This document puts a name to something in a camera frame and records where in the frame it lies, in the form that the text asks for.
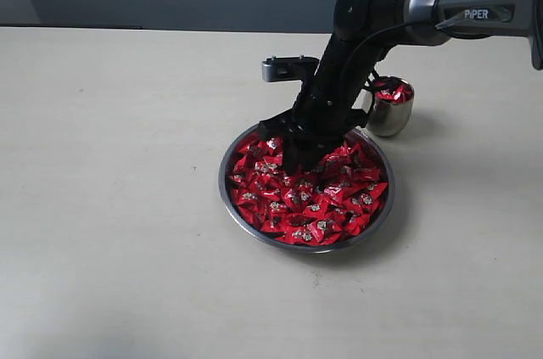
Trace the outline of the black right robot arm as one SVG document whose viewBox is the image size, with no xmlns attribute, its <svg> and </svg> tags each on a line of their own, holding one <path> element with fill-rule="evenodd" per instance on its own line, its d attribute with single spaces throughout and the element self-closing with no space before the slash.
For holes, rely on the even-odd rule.
<svg viewBox="0 0 543 359">
<path fill-rule="evenodd" d="M 308 171 L 347 132 L 366 125 L 369 115 L 355 101 L 392 48 L 491 36 L 527 38 L 540 70 L 542 0 L 336 0 L 333 32 L 320 58 L 263 62 L 265 81 L 299 81 L 301 89 L 290 109 L 259 124 L 259 134 L 282 139 L 287 173 Z"/>
</svg>

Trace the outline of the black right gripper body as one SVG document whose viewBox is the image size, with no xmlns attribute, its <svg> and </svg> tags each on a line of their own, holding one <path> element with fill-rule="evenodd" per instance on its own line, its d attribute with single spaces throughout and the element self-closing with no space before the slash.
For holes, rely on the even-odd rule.
<svg viewBox="0 0 543 359">
<path fill-rule="evenodd" d="M 377 62 L 386 55 L 382 32 L 346 39 L 333 32 L 314 76 L 302 82 L 292 106 L 295 138 L 313 142 L 337 142 L 368 115 L 353 110 Z"/>
</svg>

